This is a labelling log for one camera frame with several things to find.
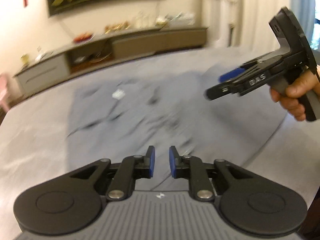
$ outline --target pink chair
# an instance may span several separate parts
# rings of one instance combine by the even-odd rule
[[[10,109],[8,105],[7,99],[9,97],[8,92],[8,79],[5,74],[0,74],[0,105],[2,106],[3,110],[7,113]]]

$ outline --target gray blanket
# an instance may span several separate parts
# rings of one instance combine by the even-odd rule
[[[267,86],[240,98],[207,101],[205,89],[227,70],[216,64],[206,73],[160,80],[123,78],[79,89],[69,116],[69,168],[100,158],[121,162],[126,156],[144,155],[153,145],[154,177],[137,181],[136,189],[170,190],[187,187],[186,181],[169,178],[171,145],[180,155],[199,156],[204,162],[224,158],[243,165],[275,132],[285,111],[271,101]]]

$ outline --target window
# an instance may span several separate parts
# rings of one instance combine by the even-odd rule
[[[316,0],[316,15],[315,15],[315,25],[313,28],[313,35],[310,47],[312,49],[318,49],[320,42],[320,0]]]

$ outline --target finger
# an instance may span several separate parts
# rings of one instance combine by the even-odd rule
[[[280,104],[284,109],[293,109],[296,108],[299,105],[299,101],[295,98],[287,98],[282,97],[280,99]]]
[[[287,96],[299,98],[319,83],[318,78],[310,70],[305,71],[292,85],[286,89]]]
[[[316,94],[318,95],[318,97],[320,97],[320,84],[317,84],[314,88],[313,88],[314,92],[316,92]]]
[[[295,119],[298,121],[298,122],[302,122],[306,119],[306,115],[305,114],[302,114],[301,116],[298,116],[298,117],[295,117]]]
[[[270,95],[271,95],[272,101],[274,101],[275,103],[278,102],[281,98],[281,95],[272,88],[270,88]]]
[[[298,105],[296,108],[288,110],[288,112],[293,116],[301,116],[304,114],[305,109],[303,105]]]

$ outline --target cabinet drawer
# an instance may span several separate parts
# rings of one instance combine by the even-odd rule
[[[29,94],[70,75],[64,55],[37,64],[17,76],[21,87]]]
[[[206,43],[206,36],[206,29],[160,31],[116,39],[112,47],[114,57],[120,59],[152,52],[203,46]]]

